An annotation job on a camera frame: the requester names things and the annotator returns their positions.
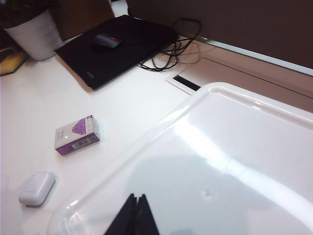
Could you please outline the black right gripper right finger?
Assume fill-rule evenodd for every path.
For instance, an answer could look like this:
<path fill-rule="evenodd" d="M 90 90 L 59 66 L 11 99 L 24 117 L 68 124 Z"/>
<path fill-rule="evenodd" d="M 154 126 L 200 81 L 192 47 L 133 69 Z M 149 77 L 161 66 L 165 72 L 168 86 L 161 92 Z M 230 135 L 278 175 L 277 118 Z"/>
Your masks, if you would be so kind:
<path fill-rule="evenodd" d="M 137 204 L 137 234 L 158 235 L 159 231 L 155 223 L 146 195 L 143 194 Z"/>

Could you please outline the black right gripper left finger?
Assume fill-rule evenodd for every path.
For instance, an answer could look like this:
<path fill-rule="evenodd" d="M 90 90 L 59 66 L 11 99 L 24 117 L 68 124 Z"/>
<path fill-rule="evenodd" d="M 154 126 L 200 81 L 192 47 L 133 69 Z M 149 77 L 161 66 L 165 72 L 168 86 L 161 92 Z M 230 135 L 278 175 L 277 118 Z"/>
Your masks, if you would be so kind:
<path fill-rule="evenodd" d="M 105 231 L 105 235 L 130 235 L 133 229 L 134 211 L 137 198 L 130 194 L 110 226 Z"/>

